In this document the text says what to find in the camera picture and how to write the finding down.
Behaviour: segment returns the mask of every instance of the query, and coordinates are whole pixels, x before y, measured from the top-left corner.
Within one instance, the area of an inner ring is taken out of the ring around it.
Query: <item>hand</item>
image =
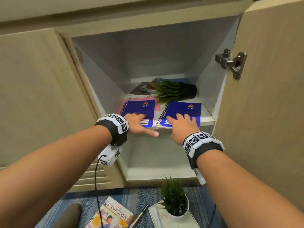
[[[131,133],[146,133],[150,136],[158,137],[158,132],[156,132],[154,130],[149,130],[149,129],[140,125],[140,121],[145,118],[144,114],[139,114],[139,115],[137,115],[135,113],[126,114],[124,116],[124,118],[129,123],[129,131]]]
[[[177,120],[173,119],[170,116],[167,116],[168,122],[172,125],[172,138],[177,145],[183,145],[184,140],[190,134],[199,132],[199,128],[196,124],[196,118],[193,117],[192,120],[188,114],[185,116],[181,114],[176,114]]]

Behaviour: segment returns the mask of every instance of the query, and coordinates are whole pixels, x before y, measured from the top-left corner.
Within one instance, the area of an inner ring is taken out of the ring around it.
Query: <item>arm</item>
[[[199,131],[195,118],[167,118],[173,140],[182,145]],[[219,150],[209,150],[197,159],[212,198],[228,227],[302,227],[304,214],[290,201],[264,184]]]
[[[140,126],[143,118],[126,115],[129,132],[158,136]],[[42,147],[1,171],[1,227],[34,227],[111,141],[108,129],[93,126]]]

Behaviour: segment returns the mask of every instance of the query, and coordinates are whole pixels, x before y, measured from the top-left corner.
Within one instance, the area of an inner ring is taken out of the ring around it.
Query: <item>silver pen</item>
[[[129,228],[134,228],[137,225],[139,220],[143,217],[143,213],[145,212],[145,210],[147,208],[148,208],[148,205],[146,205],[146,207],[143,209],[143,211],[140,212],[140,214],[137,216],[137,218],[134,220],[134,222],[129,226]]]

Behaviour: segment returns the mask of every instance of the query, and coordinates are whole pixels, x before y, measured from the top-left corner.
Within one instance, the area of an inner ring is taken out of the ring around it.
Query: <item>person's left hand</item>
[[[126,114],[124,116],[124,118],[129,123],[129,131],[131,133],[146,133],[150,136],[158,137],[158,132],[156,132],[154,130],[149,130],[149,129],[140,125],[140,121],[145,118],[144,114],[139,114],[139,115],[137,115],[135,113]]]

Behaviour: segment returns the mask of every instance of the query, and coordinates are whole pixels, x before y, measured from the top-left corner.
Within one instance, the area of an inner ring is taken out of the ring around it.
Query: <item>blue carpet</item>
[[[214,210],[214,202],[210,198],[207,188],[185,187],[185,192],[190,202],[189,210],[200,227],[207,228]],[[140,213],[146,204],[153,205],[160,201],[158,188],[120,188],[97,192],[68,193],[49,210],[44,218],[36,225],[36,228],[51,228],[60,213],[72,203],[82,205],[82,216],[79,228],[84,227],[97,212],[96,194],[98,194],[101,204],[108,196],[111,196],[136,215]],[[220,227],[222,227],[221,218],[216,211],[211,228]],[[136,228],[154,228],[149,213],[143,216]]]

